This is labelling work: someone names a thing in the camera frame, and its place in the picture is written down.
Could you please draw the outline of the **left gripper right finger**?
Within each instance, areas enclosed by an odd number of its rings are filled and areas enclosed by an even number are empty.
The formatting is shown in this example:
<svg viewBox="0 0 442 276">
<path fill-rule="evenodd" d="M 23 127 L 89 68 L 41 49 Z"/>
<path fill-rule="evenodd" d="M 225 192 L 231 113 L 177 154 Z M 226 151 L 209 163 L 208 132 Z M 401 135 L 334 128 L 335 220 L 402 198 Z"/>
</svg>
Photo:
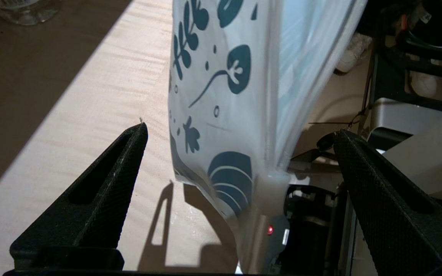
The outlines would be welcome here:
<svg viewBox="0 0 442 276">
<path fill-rule="evenodd" d="M 333 148 L 377 273 L 442 276 L 442 206 L 358 135 Z"/>
</svg>

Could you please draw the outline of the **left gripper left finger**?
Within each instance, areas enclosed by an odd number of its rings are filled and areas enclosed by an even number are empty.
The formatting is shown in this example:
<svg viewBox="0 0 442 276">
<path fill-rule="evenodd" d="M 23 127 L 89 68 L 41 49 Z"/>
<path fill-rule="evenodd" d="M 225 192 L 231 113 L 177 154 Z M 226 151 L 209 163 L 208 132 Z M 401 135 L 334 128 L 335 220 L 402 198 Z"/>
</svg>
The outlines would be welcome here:
<svg viewBox="0 0 442 276">
<path fill-rule="evenodd" d="M 121 271 L 118 241 L 147 140 L 145 123 L 123 131 L 14 240 L 14 270 Z"/>
</svg>

